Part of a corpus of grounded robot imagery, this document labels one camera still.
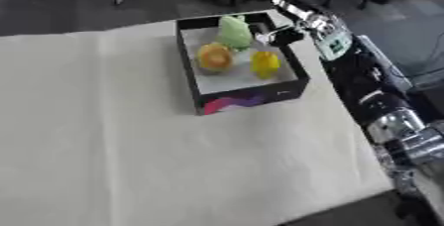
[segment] yellow fruit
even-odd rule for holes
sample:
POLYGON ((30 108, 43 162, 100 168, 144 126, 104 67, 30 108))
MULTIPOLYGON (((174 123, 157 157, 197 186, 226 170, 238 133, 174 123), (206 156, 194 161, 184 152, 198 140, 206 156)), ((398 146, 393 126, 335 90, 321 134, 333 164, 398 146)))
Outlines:
POLYGON ((201 68, 216 72, 224 71, 233 64, 230 50, 219 43, 201 47, 197 59, 201 68))
POLYGON ((280 68, 278 56, 272 52, 257 52, 252 55, 251 71, 260 79, 270 79, 280 68))

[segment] table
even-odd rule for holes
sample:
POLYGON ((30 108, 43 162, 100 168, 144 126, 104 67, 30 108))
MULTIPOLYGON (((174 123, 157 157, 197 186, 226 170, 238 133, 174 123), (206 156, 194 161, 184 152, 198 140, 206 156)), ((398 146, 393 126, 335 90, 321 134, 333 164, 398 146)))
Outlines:
POLYGON ((195 116, 174 21, 2 38, 0 223, 271 226, 392 189, 312 42, 293 49, 301 98, 195 116))

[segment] black tray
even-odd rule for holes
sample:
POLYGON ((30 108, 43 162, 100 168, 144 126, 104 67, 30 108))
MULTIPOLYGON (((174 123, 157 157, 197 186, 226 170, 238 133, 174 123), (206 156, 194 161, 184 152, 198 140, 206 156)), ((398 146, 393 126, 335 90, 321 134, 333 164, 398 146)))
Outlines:
MULTIPOLYGON (((246 22, 255 25, 256 28, 265 28, 267 31, 276 28, 272 19, 267 13, 245 14, 246 22)), ((183 67, 188 79, 194 105, 199 115, 208 115, 219 111, 242 106, 251 107, 266 103, 278 102, 288 99, 298 98, 308 83, 309 76, 294 55, 290 47, 275 49, 280 51, 283 59, 286 60, 288 68, 297 77, 293 80, 275 82, 271 84, 232 89, 220 92, 202 93, 196 81, 196 67, 189 53, 184 40, 186 30, 218 27, 220 16, 204 17, 195 19, 178 20, 176 22, 177 44, 180 50, 183 67)))

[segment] green fruit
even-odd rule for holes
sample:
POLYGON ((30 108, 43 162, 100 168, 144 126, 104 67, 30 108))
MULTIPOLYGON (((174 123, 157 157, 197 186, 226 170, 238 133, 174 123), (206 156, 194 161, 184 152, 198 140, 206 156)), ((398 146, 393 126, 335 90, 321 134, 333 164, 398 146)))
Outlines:
POLYGON ((219 34, 217 42, 236 50, 243 50, 250 46, 253 41, 250 28, 244 16, 223 16, 219 20, 219 34))

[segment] chair wheel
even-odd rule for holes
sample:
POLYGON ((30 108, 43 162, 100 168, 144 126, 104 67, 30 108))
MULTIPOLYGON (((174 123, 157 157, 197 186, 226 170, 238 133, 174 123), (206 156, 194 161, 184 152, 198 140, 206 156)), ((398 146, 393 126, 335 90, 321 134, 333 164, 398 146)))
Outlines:
POLYGON ((123 0, 113 0, 114 6, 119 6, 122 3, 123 3, 123 0))

